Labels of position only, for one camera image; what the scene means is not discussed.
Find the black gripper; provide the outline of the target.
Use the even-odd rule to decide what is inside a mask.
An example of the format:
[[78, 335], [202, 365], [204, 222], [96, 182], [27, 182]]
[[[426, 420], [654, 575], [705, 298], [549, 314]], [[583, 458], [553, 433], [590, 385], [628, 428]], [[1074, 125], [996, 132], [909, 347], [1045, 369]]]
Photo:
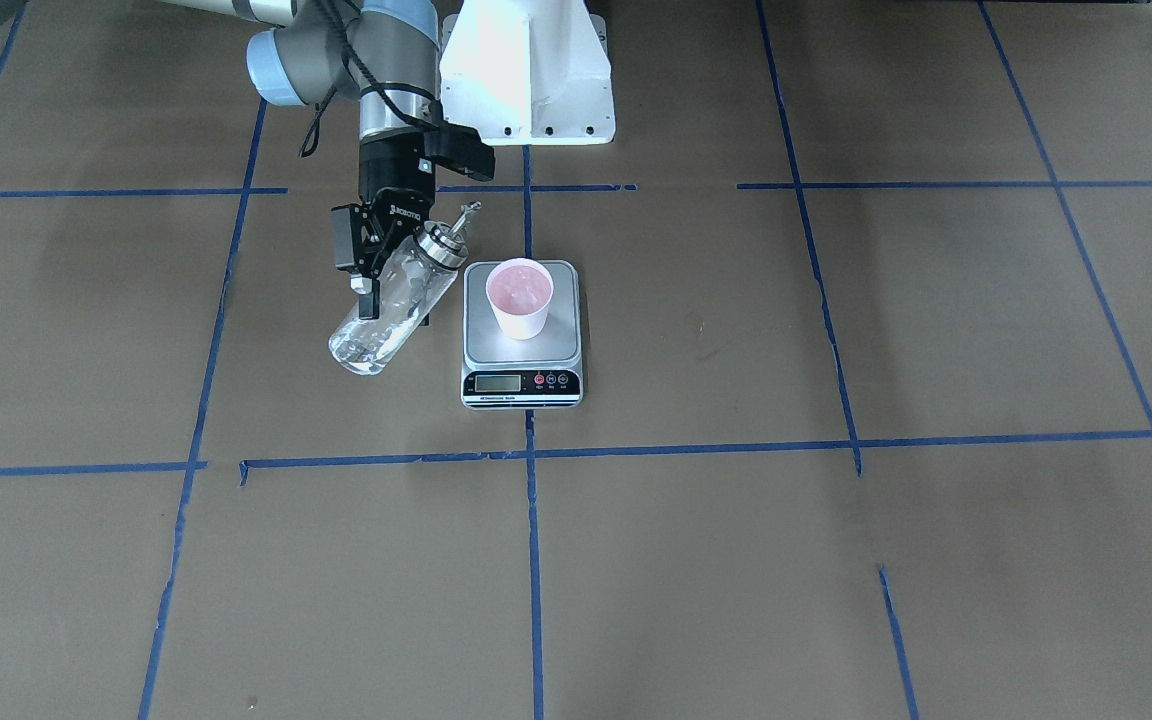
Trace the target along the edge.
[[[358, 319], [380, 314], [384, 245], [397, 245], [429, 220], [435, 200], [434, 170], [420, 135], [376, 135], [358, 146], [358, 196], [362, 204], [332, 209], [335, 268], [349, 275], [358, 297]], [[429, 325], [433, 285], [420, 285], [417, 327]]]

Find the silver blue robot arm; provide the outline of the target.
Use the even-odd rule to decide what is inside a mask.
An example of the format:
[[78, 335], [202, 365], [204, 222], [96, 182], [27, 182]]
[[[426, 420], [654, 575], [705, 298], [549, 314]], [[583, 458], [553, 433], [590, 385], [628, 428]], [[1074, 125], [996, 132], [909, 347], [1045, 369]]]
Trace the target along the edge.
[[22, 154], [46, 184], [108, 169], [184, 192], [218, 159], [234, 104], [310, 109], [300, 156], [317, 150], [326, 109], [358, 109], [357, 199], [332, 210], [335, 268], [355, 306], [344, 325], [426, 323], [463, 259], [431, 228], [439, 168], [492, 170], [473, 129], [435, 97], [430, 1], [0, 1], [0, 160]]

